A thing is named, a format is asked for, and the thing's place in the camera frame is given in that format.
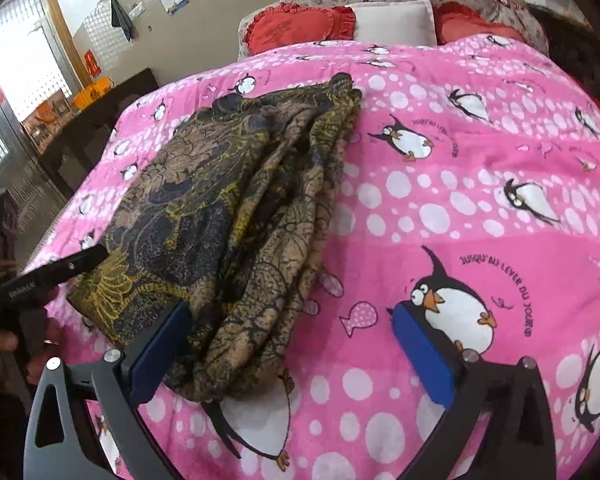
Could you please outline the person's left hand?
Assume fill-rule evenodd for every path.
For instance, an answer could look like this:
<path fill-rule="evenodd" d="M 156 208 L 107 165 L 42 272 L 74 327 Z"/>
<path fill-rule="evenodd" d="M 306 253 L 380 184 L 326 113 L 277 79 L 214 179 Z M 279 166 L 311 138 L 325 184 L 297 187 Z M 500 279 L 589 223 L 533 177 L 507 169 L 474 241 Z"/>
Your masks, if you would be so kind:
<path fill-rule="evenodd" d="M 34 352 L 26 365 L 24 378 L 30 385 L 37 385 L 46 362 L 54 356 L 60 356 L 61 326 L 56 318 L 46 316 L 45 335 L 42 347 Z M 0 330 L 0 390 L 7 385 L 7 372 L 3 361 L 6 354 L 14 353 L 18 348 L 18 337 L 7 330 Z"/>

